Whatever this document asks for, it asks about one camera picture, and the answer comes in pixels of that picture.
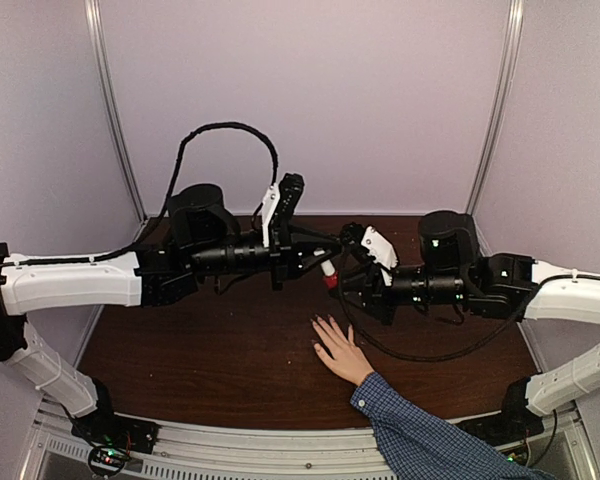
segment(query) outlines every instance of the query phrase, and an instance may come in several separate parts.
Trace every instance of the shirt cuff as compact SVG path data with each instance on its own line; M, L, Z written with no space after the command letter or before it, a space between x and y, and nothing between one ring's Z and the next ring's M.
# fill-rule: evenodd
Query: shirt cuff
M387 393L393 389L378 372L373 372L356 388L351 396L351 405L369 416L382 404Z

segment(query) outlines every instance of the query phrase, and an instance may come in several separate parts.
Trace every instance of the robotic arm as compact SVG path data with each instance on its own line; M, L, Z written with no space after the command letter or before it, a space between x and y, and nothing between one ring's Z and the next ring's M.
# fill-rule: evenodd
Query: robotic arm
M500 253L483 257L469 215L438 211L422 218L418 234L424 263L398 266L392 245L373 228L346 226L341 239L358 265L338 272L336 288L345 312L356 307L384 324L396 307L410 305L428 313L430 305L452 305L459 315L471 311L485 318L506 319L476 345L439 357L417 357L388 351L363 331L369 343L404 360L444 361L486 344L511 323L531 319L564 319L600 324L600 275L578 272ZM351 312L350 321L356 323ZM492 444L543 431L541 417L600 387L600 343L550 371L513 383L502 412L459 426Z
M26 257L0 244L0 362L66 409L87 442L150 453L157 425L115 415L106 387L63 360L27 322L34 310L73 305L162 306L195 293L207 277L269 272L272 288L300 278L341 251L336 236L291 223L300 175L266 192L262 230L242 232L224 208L220 187L194 185L168 201L169 229L154 246L113 258ZM115 457L100 459L115 462Z

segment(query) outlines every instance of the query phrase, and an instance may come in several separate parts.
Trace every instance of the finger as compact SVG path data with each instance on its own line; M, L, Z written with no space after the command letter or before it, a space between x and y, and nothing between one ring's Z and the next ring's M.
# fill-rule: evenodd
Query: finger
M327 332L324 331L324 329L319 323L315 321L313 321L312 323L313 329L320 336L320 340L322 340L322 343L324 343L329 350L333 351L333 349L336 347L336 342L334 342L333 339L327 334Z
M344 336L344 333L342 333L342 330L340 329L340 325L338 325L338 322L336 322L336 319L333 318L331 315L329 315L329 323L331 324L331 328L333 328L333 331L336 333L338 338L346 343L347 338Z
M316 354L318 355L318 358L322 361L322 363L324 363L329 370L334 372L333 369L335 368L335 360L331 358L331 356L325 351L324 348L322 348L322 346L319 343L316 343L313 346L313 348L316 351Z
M343 345L342 339L338 336L336 331L333 329L331 325L325 322L321 317L318 317L318 325L324 330L324 332L329 335L329 338L333 341L334 345Z

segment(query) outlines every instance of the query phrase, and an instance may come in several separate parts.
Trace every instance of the wooden table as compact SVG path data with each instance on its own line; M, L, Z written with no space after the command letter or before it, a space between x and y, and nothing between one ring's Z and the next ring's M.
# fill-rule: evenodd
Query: wooden table
M337 233L350 221L373 224L394 243L401 263L421 263L414 217L303 217L298 222ZM343 321L319 270L270 288L268 274L216 296L212 286L163 308L108 306L80 368L109 387L115 408L160 420L238 428L324 429L368 425L349 406L351 385L316 358L310 317ZM451 315L445 308L436 313ZM500 320L467 317L462 326L398 310L393 326L363 318L390 347L443 354L470 345ZM408 363L361 345L372 365L406 398L442 418L500 408L509 383L535 373L517 326L464 358Z

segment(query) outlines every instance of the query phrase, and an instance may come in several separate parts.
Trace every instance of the white panel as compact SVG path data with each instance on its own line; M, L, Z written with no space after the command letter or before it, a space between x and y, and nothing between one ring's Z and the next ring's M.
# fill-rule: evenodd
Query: white panel
M526 2L477 221L493 250L600 272L600 1ZM550 367L600 341L589 325L532 328ZM600 463L600 393L578 403Z
M0 0L0 241L31 255L106 251L136 229L82 0ZM32 315L75 359L92 308ZM0 365L0 479L15 477L39 397Z
M105 1L116 99L149 212L180 140L238 120L307 183L301 212L463 209L486 133L505 0ZM190 145L179 187L250 212L270 170L241 132Z

